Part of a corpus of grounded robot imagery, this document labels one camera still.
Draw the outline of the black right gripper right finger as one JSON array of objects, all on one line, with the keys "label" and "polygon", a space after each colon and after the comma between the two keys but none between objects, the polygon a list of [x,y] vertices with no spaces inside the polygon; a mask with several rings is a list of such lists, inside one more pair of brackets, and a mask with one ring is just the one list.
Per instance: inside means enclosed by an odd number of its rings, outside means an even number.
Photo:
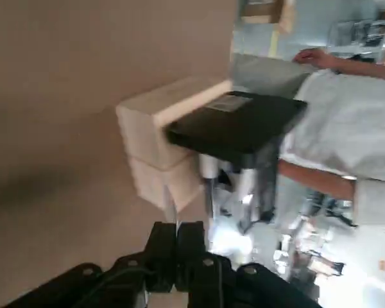
[{"label": "black right gripper right finger", "polygon": [[178,228],[176,290],[188,294],[188,308],[320,306],[258,263],[233,269],[227,257],[208,252],[201,221],[182,223]]}]

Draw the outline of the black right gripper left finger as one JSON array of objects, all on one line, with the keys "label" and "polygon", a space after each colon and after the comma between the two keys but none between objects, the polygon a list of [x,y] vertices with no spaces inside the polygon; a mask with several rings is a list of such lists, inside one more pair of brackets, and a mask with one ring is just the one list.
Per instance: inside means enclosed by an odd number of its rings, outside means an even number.
[{"label": "black right gripper left finger", "polygon": [[176,226],[156,222],[143,251],[103,271],[81,263],[8,303],[8,307],[147,307],[149,293],[168,293],[175,281]]}]

